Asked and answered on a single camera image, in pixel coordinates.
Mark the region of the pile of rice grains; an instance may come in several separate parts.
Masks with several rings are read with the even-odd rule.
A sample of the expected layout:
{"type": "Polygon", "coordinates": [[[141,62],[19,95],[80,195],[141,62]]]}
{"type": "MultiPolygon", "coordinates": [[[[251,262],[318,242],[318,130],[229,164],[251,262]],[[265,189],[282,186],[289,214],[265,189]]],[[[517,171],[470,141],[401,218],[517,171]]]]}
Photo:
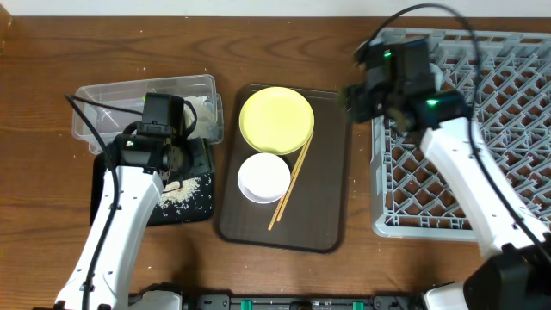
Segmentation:
{"type": "MultiPolygon", "coordinates": [[[[209,139],[212,133],[212,125],[216,124],[214,104],[206,96],[187,96],[185,100],[192,104],[198,117],[190,138],[209,139]]],[[[181,183],[178,181],[170,183],[162,194],[157,208],[160,208],[164,213],[168,213],[169,208],[175,208],[178,214],[181,213],[181,209],[188,209],[189,203],[194,203],[194,195],[200,192],[203,178],[204,176],[193,177],[181,183]]]]}

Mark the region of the white bowl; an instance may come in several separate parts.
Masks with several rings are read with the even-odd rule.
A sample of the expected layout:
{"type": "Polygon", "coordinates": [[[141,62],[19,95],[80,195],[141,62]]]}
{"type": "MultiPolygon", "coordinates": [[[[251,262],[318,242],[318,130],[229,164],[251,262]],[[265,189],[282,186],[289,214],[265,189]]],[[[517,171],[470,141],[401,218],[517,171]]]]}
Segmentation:
{"type": "Polygon", "coordinates": [[[238,188],[249,201],[257,204],[278,201],[287,192],[290,182],[287,163],[271,153],[248,157],[238,170],[238,188]]]}

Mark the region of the yellow plate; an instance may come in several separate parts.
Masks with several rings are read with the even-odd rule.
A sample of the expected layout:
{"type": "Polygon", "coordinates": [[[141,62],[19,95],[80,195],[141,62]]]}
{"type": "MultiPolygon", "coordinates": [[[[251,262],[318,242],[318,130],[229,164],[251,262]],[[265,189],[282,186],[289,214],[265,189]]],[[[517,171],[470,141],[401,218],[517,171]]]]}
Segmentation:
{"type": "Polygon", "coordinates": [[[259,152],[286,155],[299,150],[315,124],[309,101],[297,90],[268,87],[250,95],[238,118],[245,141],[259,152]]]}

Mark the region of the light blue bowl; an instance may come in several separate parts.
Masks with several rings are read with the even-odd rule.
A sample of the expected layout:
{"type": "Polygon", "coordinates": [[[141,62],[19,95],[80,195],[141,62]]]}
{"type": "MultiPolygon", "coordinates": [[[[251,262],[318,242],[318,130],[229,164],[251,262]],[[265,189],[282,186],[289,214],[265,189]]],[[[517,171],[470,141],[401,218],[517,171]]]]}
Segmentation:
{"type": "Polygon", "coordinates": [[[434,75],[436,91],[440,91],[443,85],[442,70],[437,65],[430,63],[430,72],[434,75]]]}

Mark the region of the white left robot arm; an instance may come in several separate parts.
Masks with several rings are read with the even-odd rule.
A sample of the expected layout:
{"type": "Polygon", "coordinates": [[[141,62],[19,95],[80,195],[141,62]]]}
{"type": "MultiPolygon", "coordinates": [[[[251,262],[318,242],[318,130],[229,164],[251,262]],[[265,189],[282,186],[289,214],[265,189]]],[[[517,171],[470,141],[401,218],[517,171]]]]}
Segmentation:
{"type": "Polygon", "coordinates": [[[102,181],[90,234],[54,303],[57,309],[180,309],[182,296],[153,290],[129,302],[136,257],[149,225],[184,221],[212,207],[214,165],[205,139],[120,134],[100,153],[102,181]]]}

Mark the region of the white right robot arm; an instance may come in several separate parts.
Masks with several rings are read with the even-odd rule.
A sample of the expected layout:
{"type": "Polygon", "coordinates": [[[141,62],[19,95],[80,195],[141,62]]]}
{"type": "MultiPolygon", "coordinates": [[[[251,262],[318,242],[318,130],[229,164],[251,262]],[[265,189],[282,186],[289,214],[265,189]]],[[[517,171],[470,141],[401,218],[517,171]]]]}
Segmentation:
{"type": "Polygon", "coordinates": [[[393,94],[351,85],[342,92],[354,122],[379,116],[415,133],[444,177],[477,239],[484,263],[463,283],[423,294],[426,309],[548,309],[550,231],[498,168],[456,90],[393,94]]]}

